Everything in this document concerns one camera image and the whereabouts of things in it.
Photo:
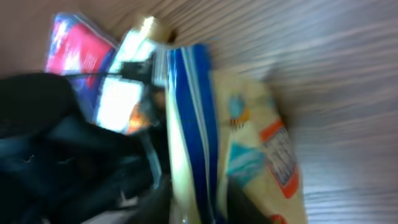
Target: plastic bag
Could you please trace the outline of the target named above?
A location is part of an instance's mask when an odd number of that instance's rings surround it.
[[[131,29],[127,32],[109,73],[120,72],[124,62],[145,62],[151,58],[152,72],[148,75],[152,76],[152,84],[164,85],[167,46],[148,38],[151,29],[155,29],[156,22],[154,17],[148,17],[144,19],[141,29]],[[139,109],[143,92],[142,82],[108,76],[102,87],[97,125],[124,134],[131,134],[150,125]]]
[[[179,223],[228,221],[231,179],[269,220],[307,223],[300,169],[266,86],[211,72],[203,45],[169,57],[167,122]]]
[[[45,71],[59,75],[106,72],[116,51],[116,41],[80,14],[58,13],[53,22]],[[87,120],[94,121],[103,78],[90,75],[75,78]]]

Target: black fabric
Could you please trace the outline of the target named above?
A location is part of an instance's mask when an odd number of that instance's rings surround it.
[[[0,100],[0,179],[7,181],[0,191],[10,197],[0,201],[9,206],[1,223],[81,223],[114,207],[121,192],[134,197],[152,187],[140,137],[87,123],[62,77],[0,80]]]
[[[163,175],[170,175],[169,142],[167,139],[167,127],[155,127],[146,130],[150,141],[159,158]]]
[[[172,183],[170,176],[164,176],[159,188],[153,190],[140,204],[140,209],[120,224],[168,224],[170,219],[170,199]]]
[[[0,80],[0,101],[0,138],[43,130],[76,108],[69,82],[48,73]]]
[[[231,224],[272,224],[246,197],[238,182],[230,178],[228,180],[227,193],[228,223]]]

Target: black bag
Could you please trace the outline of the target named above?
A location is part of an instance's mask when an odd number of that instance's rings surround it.
[[[0,223],[81,223],[169,173],[165,127],[125,136],[87,123],[61,76],[0,80],[0,99]]]

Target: snack bag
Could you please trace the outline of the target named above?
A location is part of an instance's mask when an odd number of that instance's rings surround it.
[[[300,169],[264,83],[211,72],[194,45],[169,52],[166,95],[175,223],[232,219],[231,179],[270,222],[307,223]]]
[[[115,51],[115,41],[82,15],[61,12],[55,16],[45,71],[59,75],[94,73],[71,80],[89,121],[95,121],[103,81],[95,73],[108,70]]]
[[[263,82],[213,74],[220,124],[219,205],[228,217],[228,179],[275,223],[306,224],[302,177],[289,135]]]

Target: yellow packaging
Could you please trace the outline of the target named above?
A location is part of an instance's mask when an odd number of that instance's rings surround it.
[[[288,133],[265,83],[231,72],[215,72],[220,122],[219,206],[234,177],[254,205],[275,223],[306,224],[302,177]]]

